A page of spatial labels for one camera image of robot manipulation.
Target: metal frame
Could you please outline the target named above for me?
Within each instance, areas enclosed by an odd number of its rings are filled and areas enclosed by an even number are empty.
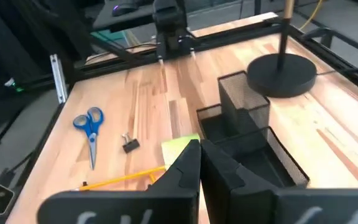
[[[281,19],[276,17],[273,19],[268,19],[266,21],[258,22],[248,26],[238,27],[235,29],[225,30],[215,34],[199,37],[198,40],[202,44],[194,47],[194,50],[195,52],[200,52],[204,50],[213,49],[216,47],[222,47],[224,45],[235,44],[250,39],[256,39],[258,37],[263,37],[270,34],[277,34],[280,32],[281,21],[282,21]],[[333,32],[332,34],[338,38],[343,37],[341,35],[338,35],[337,32]],[[325,44],[326,46],[324,46],[323,44],[313,40],[310,35],[302,33],[300,30],[298,30],[296,27],[293,26],[290,26],[289,35],[297,42],[299,42],[302,46],[304,46],[306,49],[308,49],[310,52],[312,52],[313,54],[318,56],[321,60],[326,62],[329,66],[338,70],[338,72],[341,73],[347,79],[349,79],[349,81],[351,81],[352,83],[358,86],[358,72],[357,75],[354,75],[354,72],[345,72],[346,70],[349,69],[355,69],[355,67],[351,65],[349,62],[345,61],[340,56],[330,51],[329,48],[327,47],[327,44]],[[70,77],[75,77],[75,79],[71,80],[72,82],[69,83],[70,86],[68,89],[68,95],[70,94],[71,89],[73,88],[74,84],[77,81],[86,80],[89,78],[98,77],[108,73],[118,72],[121,70],[127,70],[130,68],[138,67],[141,65],[148,65],[151,63],[158,62],[155,49],[139,52],[136,53],[136,55],[141,56],[139,57],[140,59],[136,61],[136,63],[128,62],[121,58],[114,58],[111,60],[94,63],[80,68],[80,70],[83,73],[83,75],[80,77],[78,76],[76,77],[74,76],[74,74],[69,74]],[[54,86],[53,80],[48,80],[47,77],[45,77],[45,79],[43,79],[43,82],[39,83],[36,87],[51,88],[53,86]],[[50,124],[45,130],[44,135],[42,136],[40,142],[35,148],[34,153],[31,156],[29,162],[27,163],[23,173],[19,177],[19,180],[16,184],[17,194],[21,192],[26,180],[28,179],[32,171],[32,168],[34,167],[42,149],[44,148],[44,145],[50,133],[52,132],[52,129],[55,126],[58,117],[60,116],[60,113],[62,112],[64,105],[65,103],[59,104],[56,112],[54,113],[51,119]]]

